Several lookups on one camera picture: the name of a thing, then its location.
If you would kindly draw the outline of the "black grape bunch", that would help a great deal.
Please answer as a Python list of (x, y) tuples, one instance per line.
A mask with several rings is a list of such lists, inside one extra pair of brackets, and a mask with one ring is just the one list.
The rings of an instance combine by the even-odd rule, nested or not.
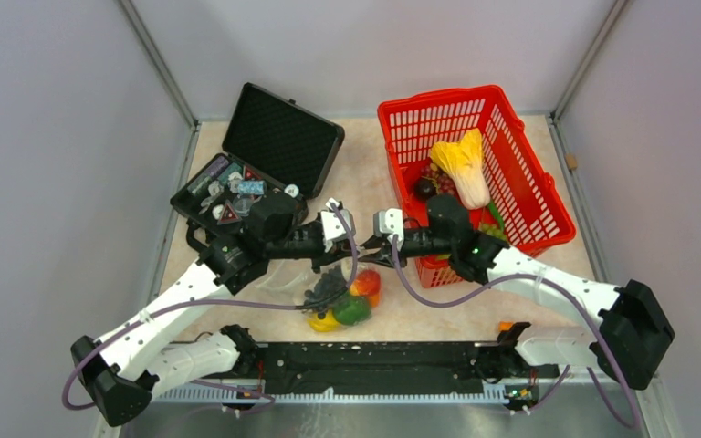
[(304, 293), (302, 310), (326, 313), (348, 290), (347, 279), (341, 266), (334, 266), (322, 273), (312, 289)]

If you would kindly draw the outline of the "clear zip top bag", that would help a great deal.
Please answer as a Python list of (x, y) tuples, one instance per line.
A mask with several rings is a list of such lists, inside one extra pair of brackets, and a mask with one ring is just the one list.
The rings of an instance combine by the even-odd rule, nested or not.
[(346, 259), (324, 266), (318, 273), (296, 261), (277, 261), (254, 289), (273, 297), (288, 297), (301, 306), (315, 332), (330, 333), (359, 326), (381, 304), (383, 281), (378, 269)]

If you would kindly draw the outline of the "red tomato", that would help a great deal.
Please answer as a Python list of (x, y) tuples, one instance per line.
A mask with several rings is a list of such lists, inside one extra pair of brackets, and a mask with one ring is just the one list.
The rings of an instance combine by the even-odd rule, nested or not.
[(381, 301), (382, 279), (374, 269), (363, 269), (355, 277), (350, 286), (350, 294), (354, 297), (364, 297), (371, 308), (379, 306)]

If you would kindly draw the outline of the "green bell pepper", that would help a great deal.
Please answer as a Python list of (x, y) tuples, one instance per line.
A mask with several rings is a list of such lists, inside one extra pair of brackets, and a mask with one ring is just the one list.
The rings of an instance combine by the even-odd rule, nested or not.
[(366, 297), (347, 295), (334, 304), (332, 311), (343, 326), (355, 326), (371, 317), (371, 306)]

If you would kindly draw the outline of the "yellow lemon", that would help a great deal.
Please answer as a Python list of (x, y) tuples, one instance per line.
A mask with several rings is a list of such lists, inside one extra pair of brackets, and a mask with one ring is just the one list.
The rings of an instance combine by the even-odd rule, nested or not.
[(334, 332), (343, 328), (343, 325), (335, 319), (331, 311), (311, 314), (307, 323), (312, 330), (318, 333)]

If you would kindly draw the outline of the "napa cabbage toy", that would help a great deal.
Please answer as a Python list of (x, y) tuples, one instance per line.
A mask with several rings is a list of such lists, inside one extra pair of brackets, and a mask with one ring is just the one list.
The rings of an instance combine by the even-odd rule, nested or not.
[(488, 206), (491, 196), (483, 171), (483, 136), (479, 128), (466, 131), (456, 142), (436, 142), (429, 156), (452, 178), (464, 207), (476, 210)]

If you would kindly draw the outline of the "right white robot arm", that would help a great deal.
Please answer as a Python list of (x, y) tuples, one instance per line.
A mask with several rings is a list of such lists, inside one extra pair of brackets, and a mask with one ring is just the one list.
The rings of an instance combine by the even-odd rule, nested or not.
[(569, 274), (479, 230), (451, 195), (426, 203), (427, 223), (408, 226), (403, 211), (373, 216), (363, 243), (364, 261), (401, 268), (411, 258), (446, 256), (467, 282), (517, 294), (574, 322), (572, 328), (529, 328), (498, 352), (501, 369), (522, 376), (534, 365), (599, 368), (632, 390), (650, 385), (675, 332), (653, 290), (629, 280), (624, 286)]

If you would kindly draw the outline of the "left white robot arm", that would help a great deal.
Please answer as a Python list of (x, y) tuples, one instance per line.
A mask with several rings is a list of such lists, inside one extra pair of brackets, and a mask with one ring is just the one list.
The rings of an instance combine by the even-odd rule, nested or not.
[[(360, 262), (352, 213), (329, 199), (315, 220), (298, 224), (300, 200), (267, 193), (247, 216), (226, 226), (200, 251), (163, 294), (137, 314), (96, 338), (82, 336), (70, 348), (75, 368), (61, 400), (70, 411), (95, 408), (111, 428), (142, 414), (163, 393), (208, 374), (245, 377), (256, 366), (252, 340), (241, 328), (220, 330), (205, 342), (171, 349), (175, 338), (213, 307), (303, 311), (303, 305), (241, 301), (236, 294), (262, 277), (273, 260), (308, 259), (315, 270), (348, 257)], [(69, 399), (79, 382), (91, 401)]]

